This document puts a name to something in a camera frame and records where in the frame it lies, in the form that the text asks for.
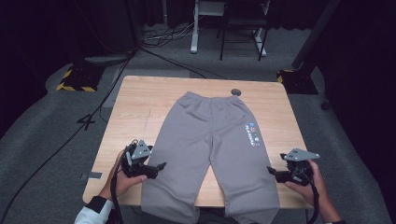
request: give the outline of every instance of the black chair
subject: black chair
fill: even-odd
[[[255,30],[251,38],[255,38],[258,30],[262,28],[264,32],[263,39],[257,43],[261,43],[259,61],[262,59],[262,51],[264,49],[265,39],[267,37],[268,30],[270,29],[269,22],[265,13],[266,8],[265,0],[228,0],[224,5],[222,30],[222,41],[221,41],[221,54],[220,60],[222,60],[224,44],[225,43],[252,43],[251,40],[226,40],[226,31],[228,30]]]

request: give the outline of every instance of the person's left hand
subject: person's left hand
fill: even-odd
[[[110,171],[110,174],[108,175],[107,182],[105,186],[102,188],[102,190],[99,193],[99,196],[106,198],[110,201],[111,199],[111,191],[110,191],[110,186],[111,186],[111,178],[113,177],[114,171],[117,168],[117,164],[119,163],[119,160],[122,156],[123,151],[121,151],[116,159],[116,163],[114,164],[113,168]],[[117,197],[121,196],[123,193],[126,192],[128,188],[131,186],[137,185],[142,183],[143,181],[147,180],[148,177],[146,175],[139,175],[135,177],[128,177],[122,170],[121,167],[119,167],[118,173],[117,173],[117,187],[116,187],[116,194]]]

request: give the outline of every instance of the wooden table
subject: wooden table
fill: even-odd
[[[226,97],[232,89],[242,92],[240,99],[255,115],[272,167],[286,170],[280,153],[294,147],[305,148],[304,140],[294,117],[286,91],[276,82],[255,82],[176,77],[125,77],[107,124],[93,172],[103,173],[101,179],[90,178],[83,200],[88,203],[106,183],[117,154],[134,139],[143,139],[155,146],[163,121],[176,100],[187,91],[205,97]],[[281,208],[308,208],[302,197],[277,184]],[[133,186],[119,197],[121,204],[139,205],[141,185]],[[209,167],[195,201],[197,206],[224,206],[224,196]]]

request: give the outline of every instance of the gray pants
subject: gray pants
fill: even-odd
[[[167,162],[143,183],[142,209],[178,223],[195,223],[195,198],[211,164],[228,217],[271,223],[279,209],[276,182],[260,129],[237,97],[182,96],[167,115],[148,164]]]

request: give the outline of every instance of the light wood tabletop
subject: light wood tabletop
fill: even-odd
[[[92,171],[102,173],[100,179],[90,178],[83,200],[88,203],[106,183],[118,153],[134,139],[143,139],[155,146],[163,121],[176,100],[187,91],[205,97],[227,97],[232,89],[242,92],[239,97],[256,117],[273,168],[287,170],[280,153],[289,153],[294,147],[305,149],[303,137],[282,84],[276,82],[217,80],[179,77],[127,76],[108,121]],[[303,198],[276,184],[281,208],[309,208]],[[133,186],[119,197],[119,203],[139,205],[141,185]],[[196,198],[197,206],[224,206],[224,196],[209,166]]]

